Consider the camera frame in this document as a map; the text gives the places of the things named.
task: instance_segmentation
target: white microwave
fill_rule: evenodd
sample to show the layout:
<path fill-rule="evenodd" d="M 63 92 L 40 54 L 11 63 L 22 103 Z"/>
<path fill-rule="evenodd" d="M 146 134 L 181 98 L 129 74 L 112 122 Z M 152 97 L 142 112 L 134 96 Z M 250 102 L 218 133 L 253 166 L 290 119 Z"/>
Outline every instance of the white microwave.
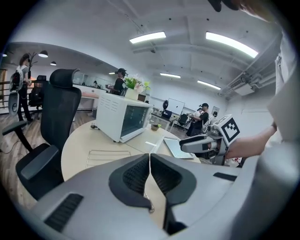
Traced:
<path fill-rule="evenodd" d="M 126 142 L 142 133 L 151 118 L 153 105 L 110 93 L 98 100 L 96 126 L 116 142 Z"/>

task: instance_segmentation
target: black office chair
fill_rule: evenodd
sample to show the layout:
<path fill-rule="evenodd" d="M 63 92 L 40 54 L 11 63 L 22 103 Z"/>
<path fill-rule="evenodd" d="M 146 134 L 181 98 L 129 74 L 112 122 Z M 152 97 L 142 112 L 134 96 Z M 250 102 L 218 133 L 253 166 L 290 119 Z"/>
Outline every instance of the black office chair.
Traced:
<path fill-rule="evenodd" d="M 187 120 L 188 120 L 188 116 L 186 114 L 183 114 L 183 115 L 180 116 L 180 118 L 178 120 L 178 123 L 182 127 L 183 125 L 185 125 L 187 123 Z"/>
<path fill-rule="evenodd" d="M 29 94 L 29 103 L 28 105 L 31 107 L 37 107 L 37 110 L 34 111 L 31 115 L 37 114 L 37 119 L 39 119 L 38 113 L 40 112 L 39 107 L 43 108 L 43 101 L 45 95 L 45 89 L 48 85 L 48 81 L 46 76 L 39 75 L 37 79 L 33 82 L 34 86 Z"/>
<path fill-rule="evenodd" d="M 80 89 L 72 84 L 77 71 L 58 69 L 50 76 L 41 119 L 41 134 L 49 145 L 43 143 L 32 149 L 21 129 L 25 121 L 15 122 L 2 131 L 3 135 L 15 131 L 29 151 L 15 169 L 21 183 L 36 200 L 63 182 L 61 152 L 81 99 Z"/>

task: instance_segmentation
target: microwave door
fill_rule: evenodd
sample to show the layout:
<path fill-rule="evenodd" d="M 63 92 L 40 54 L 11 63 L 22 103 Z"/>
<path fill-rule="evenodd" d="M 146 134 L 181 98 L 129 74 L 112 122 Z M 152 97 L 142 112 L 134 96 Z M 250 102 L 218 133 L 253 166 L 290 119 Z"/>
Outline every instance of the microwave door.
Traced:
<path fill-rule="evenodd" d="M 148 107 L 127 106 L 121 131 L 121 142 L 124 143 L 144 131 L 143 126 L 148 109 Z"/>

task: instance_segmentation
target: chair armrest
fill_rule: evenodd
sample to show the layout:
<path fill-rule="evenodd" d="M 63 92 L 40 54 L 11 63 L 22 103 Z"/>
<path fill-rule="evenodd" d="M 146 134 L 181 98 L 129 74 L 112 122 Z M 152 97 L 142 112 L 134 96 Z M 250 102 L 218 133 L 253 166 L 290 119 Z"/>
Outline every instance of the chair armrest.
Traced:
<path fill-rule="evenodd" d="M 22 128 L 22 127 L 26 126 L 26 124 L 27 123 L 25 121 L 14 122 L 2 130 L 2 135 L 5 136 L 6 134 L 9 134 L 12 131 L 17 130 L 18 128 Z"/>
<path fill-rule="evenodd" d="M 54 158 L 59 156 L 60 151 L 54 145 L 42 151 L 28 165 L 21 170 L 21 175 L 30 180 L 36 176 L 44 167 L 47 166 Z"/>

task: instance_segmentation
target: floor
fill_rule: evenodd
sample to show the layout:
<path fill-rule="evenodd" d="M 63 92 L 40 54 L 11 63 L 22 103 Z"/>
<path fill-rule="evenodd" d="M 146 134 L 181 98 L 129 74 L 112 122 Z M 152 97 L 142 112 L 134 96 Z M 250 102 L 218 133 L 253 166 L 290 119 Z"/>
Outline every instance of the floor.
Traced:
<path fill-rule="evenodd" d="M 94 118 L 92 117 L 91 112 L 77 112 L 70 133 L 82 124 L 92 120 L 94 120 Z M 13 118 L 10 115 L 0 116 L 0 131 L 15 121 L 18 121 L 18 119 Z M 40 120 L 35 119 L 30 125 L 25 127 L 23 132 L 33 148 L 45 143 L 40 133 Z M 186 132 L 187 130 L 184 130 L 177 125 L 174 125 L 172 129 L 172 133 L 180 139 L 186 138 Z M 3 137 L 0 147 L 2 150 L 0 153 L 0 180 L 7 192 L 9 192 L 11 199 L 29 209 L 36 201 L 20 183 L 15 172 L 16 163 L 26 155 L 27 150 L 21 144 L 14 132 Z"/>

